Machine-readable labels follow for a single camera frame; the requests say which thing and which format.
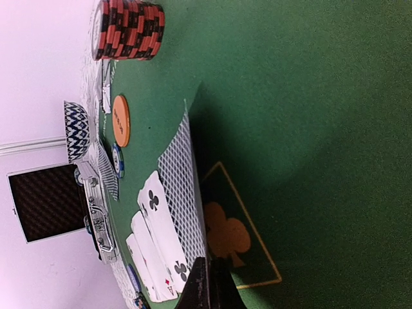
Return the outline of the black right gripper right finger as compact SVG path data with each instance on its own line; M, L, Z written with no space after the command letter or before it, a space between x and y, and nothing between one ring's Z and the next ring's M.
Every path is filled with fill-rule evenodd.
M211 261L211 308L247 308L222 258Z

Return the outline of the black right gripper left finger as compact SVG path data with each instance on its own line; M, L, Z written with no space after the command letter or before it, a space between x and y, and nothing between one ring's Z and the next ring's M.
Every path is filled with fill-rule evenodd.
M175 308L208 309L209 292L209 263L205 257L197 257Z

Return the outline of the white blue poker chip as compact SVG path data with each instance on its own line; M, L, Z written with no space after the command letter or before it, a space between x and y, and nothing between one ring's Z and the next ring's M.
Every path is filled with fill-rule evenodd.
M138 309L150 309L143 293L137 292L136 297L134 299L134 304Z

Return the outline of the purple small blind button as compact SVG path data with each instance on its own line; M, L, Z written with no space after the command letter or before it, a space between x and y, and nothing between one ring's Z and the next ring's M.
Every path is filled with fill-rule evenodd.
M127 274L129 276L129 279L130 279L131 284L133 285L133 288L135 289L135 291L137 293L141 292L142 291L141 284L139 282L138 276L137 276L133 266L131 264L128 264L127 267L126 267L126 270L127 270Z

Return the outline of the blue playing card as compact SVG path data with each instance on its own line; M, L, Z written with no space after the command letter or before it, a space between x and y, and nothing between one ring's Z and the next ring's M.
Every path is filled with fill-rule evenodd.
M192 267L196 258L207 256L195 163L189 114L184 108L176 133L158 158L158 171L188 267Z
M112 198L118 200L118 178L117 174L110 162L108 154L101 142L97 142L98 149L98 170L101 175L105 188L108 190Z

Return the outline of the blue 50 poker chip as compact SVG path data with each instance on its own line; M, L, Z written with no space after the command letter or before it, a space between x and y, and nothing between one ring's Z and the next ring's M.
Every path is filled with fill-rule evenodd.
M122 150L120 146L115 142L111 146L112 159L117 178L121 179L124 177L124 159L122 155Z

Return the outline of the aluminium poker chip case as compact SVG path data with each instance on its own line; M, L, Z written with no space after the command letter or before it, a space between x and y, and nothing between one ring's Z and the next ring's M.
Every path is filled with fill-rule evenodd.
M27 242L86 229L101 262L117 261L102 182L89 164L21 171L9 174L8 182Z

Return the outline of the orange big blind button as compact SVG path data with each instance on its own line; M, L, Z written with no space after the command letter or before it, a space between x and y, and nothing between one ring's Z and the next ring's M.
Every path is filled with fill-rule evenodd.
M112 123L117 144L126 147L130 139L131 126L129 107L123 95L117 95L113 101Z

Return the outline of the red black 100 chip stack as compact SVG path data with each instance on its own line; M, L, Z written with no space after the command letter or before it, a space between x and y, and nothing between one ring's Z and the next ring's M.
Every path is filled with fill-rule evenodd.
M91 24L91 57L149 61L162 44L165 12L145 1L98 1Z

